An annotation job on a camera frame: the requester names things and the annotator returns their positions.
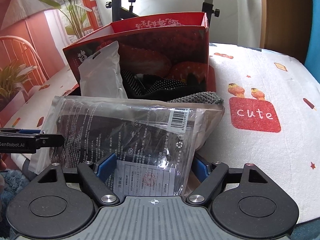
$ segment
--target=lamp shade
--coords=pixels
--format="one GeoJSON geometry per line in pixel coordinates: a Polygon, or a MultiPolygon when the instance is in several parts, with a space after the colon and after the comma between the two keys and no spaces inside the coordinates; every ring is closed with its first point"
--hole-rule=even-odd
{"type": "Polygon", "coordinates": [[[39,0],[11,0],[1,30],[35,13],[53,8],[39,0]]]}

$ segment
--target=brown wooden panel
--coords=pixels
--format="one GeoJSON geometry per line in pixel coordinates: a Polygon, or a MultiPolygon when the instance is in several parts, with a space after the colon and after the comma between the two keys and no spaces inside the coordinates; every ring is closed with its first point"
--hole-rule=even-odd
{"type": "Polygon", "coordinates": [[[311,24],[312,0],[262,0],[261,47],[304,63],[311,24]]]}

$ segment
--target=gray knitted fabric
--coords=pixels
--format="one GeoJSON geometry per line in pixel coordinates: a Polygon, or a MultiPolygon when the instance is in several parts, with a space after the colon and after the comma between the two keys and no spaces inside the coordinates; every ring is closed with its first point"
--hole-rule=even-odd
{"type": "Polygon", "coordinates": [[[200,92],[190,96],[170,100],[168,101],[168,103],[199,103],[222,105],[223,99],[219,97],[216,92],[200,92]]]}

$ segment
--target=triangular cutout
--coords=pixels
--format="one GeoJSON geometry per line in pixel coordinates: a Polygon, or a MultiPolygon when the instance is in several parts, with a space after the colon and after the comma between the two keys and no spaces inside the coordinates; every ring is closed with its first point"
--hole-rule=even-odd
{"type": "Polygon", "coordinates": [[[57,182],[57,171],[55,169],[49,170],[47,174],[45,174],[38,183],[52,183],[57,182]]]}
{"type": "Polygon", "coordinates": [[[268,183],[256,170],[249,171],[249,182],[268,183]]]}

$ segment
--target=barcode sticker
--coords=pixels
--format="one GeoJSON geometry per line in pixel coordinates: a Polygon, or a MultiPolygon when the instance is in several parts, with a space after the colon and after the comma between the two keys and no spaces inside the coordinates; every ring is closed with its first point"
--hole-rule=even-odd
{"type": "Polygon", "coordinates": [[[190,108],[173,108],[170,112],[167,131],[185,133],[190,108]]]}

